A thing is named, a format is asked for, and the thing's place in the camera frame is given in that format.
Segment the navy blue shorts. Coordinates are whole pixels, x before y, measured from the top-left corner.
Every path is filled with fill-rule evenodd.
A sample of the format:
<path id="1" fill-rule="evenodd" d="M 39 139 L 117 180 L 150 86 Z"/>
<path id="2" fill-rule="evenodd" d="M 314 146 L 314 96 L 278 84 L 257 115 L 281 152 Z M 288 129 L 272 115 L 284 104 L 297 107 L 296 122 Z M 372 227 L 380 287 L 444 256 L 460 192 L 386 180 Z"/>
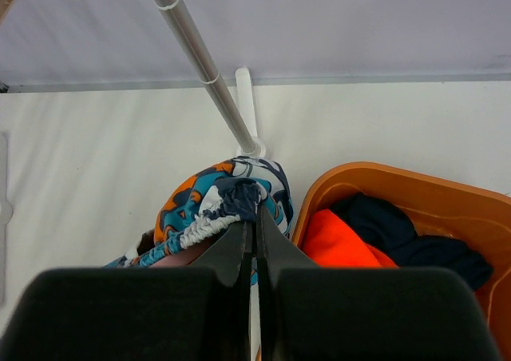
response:
<path id="1" fill-rule="evenodd" d="M 398 207 L 361 192 L 341 199 L 330 210 L 364 243 L 400 267 L 440 267 L 457 273 L 476 291 L 493 275 L 493 266 L 466 242 L 448 236 L 418 235 Z"/>

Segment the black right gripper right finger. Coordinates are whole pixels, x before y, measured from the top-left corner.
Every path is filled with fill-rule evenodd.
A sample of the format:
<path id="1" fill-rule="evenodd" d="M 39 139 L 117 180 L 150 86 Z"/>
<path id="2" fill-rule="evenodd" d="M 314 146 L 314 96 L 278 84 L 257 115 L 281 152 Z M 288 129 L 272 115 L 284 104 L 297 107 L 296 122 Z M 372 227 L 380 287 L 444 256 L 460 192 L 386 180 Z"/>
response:
<path id="1" fill-rule="evenodd" d="M 441 268 L 321 268 L 261 208 L 264 360 L 499 360 L 468 285 Z"/>

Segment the patterned blue orange shorts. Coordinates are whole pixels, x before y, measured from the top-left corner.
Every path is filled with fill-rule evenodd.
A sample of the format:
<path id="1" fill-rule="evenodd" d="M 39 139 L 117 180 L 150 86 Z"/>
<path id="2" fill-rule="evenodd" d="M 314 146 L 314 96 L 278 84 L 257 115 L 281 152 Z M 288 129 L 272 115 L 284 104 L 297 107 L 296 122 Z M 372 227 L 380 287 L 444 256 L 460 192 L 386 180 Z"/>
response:
<path id="1" fill-rule="evenodd" d="M 109 263 L 110 268 L 151 268 L 158 260 L 193 245 L 210 246 L 229 226 L 253 222 L 259 208 L 270 212 L 279 231 L 290 234 L 294 215 L 282 166 L 263 158 L 234 157 L 189 177 L 159 211 L 155 227 Z"/>

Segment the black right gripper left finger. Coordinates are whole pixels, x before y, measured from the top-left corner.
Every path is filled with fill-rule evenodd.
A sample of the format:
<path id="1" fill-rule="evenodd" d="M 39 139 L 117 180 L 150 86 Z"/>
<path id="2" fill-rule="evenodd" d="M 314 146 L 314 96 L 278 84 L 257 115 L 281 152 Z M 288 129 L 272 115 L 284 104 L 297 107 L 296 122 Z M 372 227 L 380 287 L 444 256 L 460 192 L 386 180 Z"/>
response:
<path id="1" fill-rule="evenodd" d="M 1 339 L 4 360 L 248 360 L 252 225 L 176 268 L 38 275 Z"/>

